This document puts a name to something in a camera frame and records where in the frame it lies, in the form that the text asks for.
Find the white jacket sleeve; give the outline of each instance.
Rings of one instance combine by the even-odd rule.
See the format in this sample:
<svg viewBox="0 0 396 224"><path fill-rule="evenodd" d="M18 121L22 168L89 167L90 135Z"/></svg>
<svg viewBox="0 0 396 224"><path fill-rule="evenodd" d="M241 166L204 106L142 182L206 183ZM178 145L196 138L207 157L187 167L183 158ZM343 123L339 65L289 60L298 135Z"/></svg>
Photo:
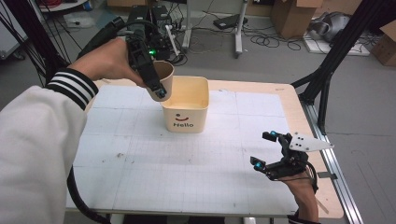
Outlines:
<svg viewBox="0 0 396 224"><path fill-rule="evenodd" d="M87 77L64 69L0 112L0 223L64 222L66 178L97 92Z"/></svg>

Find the paper cup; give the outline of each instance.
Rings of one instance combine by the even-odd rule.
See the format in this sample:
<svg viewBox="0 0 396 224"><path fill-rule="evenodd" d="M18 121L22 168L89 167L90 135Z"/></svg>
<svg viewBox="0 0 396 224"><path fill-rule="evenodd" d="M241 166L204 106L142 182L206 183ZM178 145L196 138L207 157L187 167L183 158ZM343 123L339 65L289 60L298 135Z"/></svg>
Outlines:
<svg viewBox="0 0 396 224"><path fill-rule="evenodd" d="M154 101L163 102L171 97L172 94L172 82L173 82L173 74L175 72L175 68L172 64L166 61L155 61L154 69L160 77L160 82L163 84L163 87L166 89L166 95L162 99L160 99L150 88L146 88L149 95Z"/></svg>

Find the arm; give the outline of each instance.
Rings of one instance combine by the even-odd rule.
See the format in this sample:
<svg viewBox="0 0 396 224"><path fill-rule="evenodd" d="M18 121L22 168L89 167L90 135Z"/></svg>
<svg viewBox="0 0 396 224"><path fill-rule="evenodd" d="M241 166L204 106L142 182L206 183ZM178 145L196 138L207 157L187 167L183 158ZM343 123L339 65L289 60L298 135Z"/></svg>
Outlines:
<svg viewBox="0 0 396 224"><path fill-rule="evenodd" d="M0 223L63 223L66 178L97 93L92 80L129 78L124 41L114 39L32 87L0 113Z"/></svg>
<svg viewBox="0 0 396 224"><path fill-rule="evenodd" d="M318 203L312 188L311 179L306 172L280 179L285 183L299 206L297 216L288 216L291 223L314 224L318 223Z"/></svg>

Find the green light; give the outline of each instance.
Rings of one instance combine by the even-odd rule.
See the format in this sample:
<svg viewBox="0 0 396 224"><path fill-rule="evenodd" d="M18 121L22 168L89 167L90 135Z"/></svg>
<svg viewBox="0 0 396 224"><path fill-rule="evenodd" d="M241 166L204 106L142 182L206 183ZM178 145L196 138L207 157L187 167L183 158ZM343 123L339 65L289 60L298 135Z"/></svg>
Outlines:
<svg viewBox="0 0 396 224"><path fill-rule="evenodd" d="M152 56L155 56L157 54L157 51L155 49L151 49L148 51L148 53Z"/></svg>

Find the hand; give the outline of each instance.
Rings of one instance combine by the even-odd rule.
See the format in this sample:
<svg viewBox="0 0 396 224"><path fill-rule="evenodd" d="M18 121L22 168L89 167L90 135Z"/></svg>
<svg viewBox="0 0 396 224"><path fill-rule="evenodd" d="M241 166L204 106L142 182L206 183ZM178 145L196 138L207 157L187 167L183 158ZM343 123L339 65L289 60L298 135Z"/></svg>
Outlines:
<svg viewBox="0 0 396 224"><path fill-rule="evenodd" d="M93 81L101 78L128 78L136 85L146 87L142 77L129 66L127 44L118 37L82 56L68 67Z"/></svg>
<svg viewBox="0 0 396 224"><path fill-rule="evenodd" d="M285 183L299 206L299 219L318 222L318 203L307 172L279 179Z"/></svg>

